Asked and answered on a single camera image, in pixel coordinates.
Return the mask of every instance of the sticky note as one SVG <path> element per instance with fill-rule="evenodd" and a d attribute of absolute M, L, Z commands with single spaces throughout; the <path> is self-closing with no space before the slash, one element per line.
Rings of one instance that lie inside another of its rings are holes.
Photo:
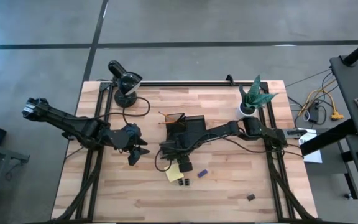
<path fill-rule="evenodd" d="M 165 174 L 167 175 L 169 182 L 173 182 L 184 177 L 184 175 L 179 171 L 179 164 L 172 164 L 171 168 L 165 171 Z"/>

